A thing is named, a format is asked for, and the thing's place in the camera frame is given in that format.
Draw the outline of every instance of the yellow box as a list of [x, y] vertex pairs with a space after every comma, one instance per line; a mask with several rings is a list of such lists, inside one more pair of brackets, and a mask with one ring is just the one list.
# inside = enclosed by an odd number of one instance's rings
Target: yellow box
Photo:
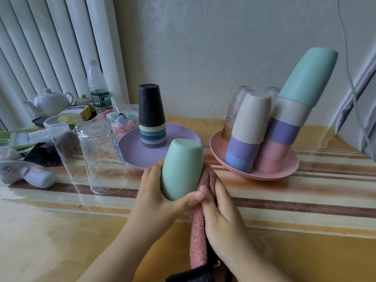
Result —
[[66, 108], [64, 111], [59, 113], [59, 115], [63, 114], [78, 114], [82, 118], [82, 120], [85, 122], [91, 117], [91, 110], [89, 106], [70, 106]]

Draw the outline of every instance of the beige cup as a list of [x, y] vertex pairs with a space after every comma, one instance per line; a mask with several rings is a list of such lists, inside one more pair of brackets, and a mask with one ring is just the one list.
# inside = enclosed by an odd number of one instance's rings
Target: beige cup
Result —
[[302, 127], [307, 120], [312, 107], [279, 97], [273, 106], [271, 116], [286, 124]]
[[262, 92], [248, 92], [239, 108], [232, 128], [232, 136], [247, 144], [264, 140], [271, 112], [271, 96]]

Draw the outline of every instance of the white cord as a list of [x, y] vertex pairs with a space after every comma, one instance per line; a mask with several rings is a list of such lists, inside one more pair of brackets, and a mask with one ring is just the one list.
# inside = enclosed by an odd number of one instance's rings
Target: white cord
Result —
[[338, 18], [340, 19], [340, 23], [341, 23], [343, 37], [345, 39], [346, 70], [347, 70], [347, 75], [349, 76], [349, 81], [350, 81], [350, 86], [351, 86], [351, 95], [352, 95], [352, 100], [353, 100], [353, 103], [354, 103], [356, 118], [358, 120], [358, 123], [359, 123], [362, 131], [363, 131], [365, 142], [367, 143], [367, 145], [368, 145], [368, 147], [371, 151], [371, 158], [372, 158], [373, 161], [375, 161], [375, 154], [374, 154], [374, 151], [372, 150], [371, 142], [370, 142], [370, 139], [368, 137], [367, 131], [365, 130], [365, 127], [363, 126], [362, 120], [360, 118], [358, 104], [356, 103], [355, 87], [354, 87], [354, 83], [353, 83], [353, 80], [352, 80], [352, 77], [351, 77], [351, 74], [350, 74], [350, 69], [349, 69], [349, 53], [348, 53], [348, 48], [347, 48], [347, 37], [346, 37], [345, 27], [343, 25], [342, 18], [341, 18], [340, 0], [337, 0], [337, 11], [338, 11]]

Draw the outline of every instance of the green tray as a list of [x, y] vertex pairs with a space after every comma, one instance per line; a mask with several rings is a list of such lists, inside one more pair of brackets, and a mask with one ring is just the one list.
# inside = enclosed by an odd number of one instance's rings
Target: green tray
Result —
[[27, 133], [36, 132], [37, 130], [39, 129], [29, 128], [0, 132], [0, 146], [11, 146], [16, 150], [35, 146], [35, 144], [27, 144]]

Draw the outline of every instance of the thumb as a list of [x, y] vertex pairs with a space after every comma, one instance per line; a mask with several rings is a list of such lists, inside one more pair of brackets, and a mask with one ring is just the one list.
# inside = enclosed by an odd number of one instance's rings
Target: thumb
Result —
[[180, 215], [181, 213], [188, 212], [196, 205], [202, 202], [205, 195], [202, 192], [194, 191], [186, 194], [183, 198], [174, 201], [174, 209]]
[[204, 193], [205, 199], [202, 201], [202, 210], [206, 221], [214, 221], [218, 219], [218, 208], [215, 205], [213, 195], [206, 185], [202, 185], [199, 191]]

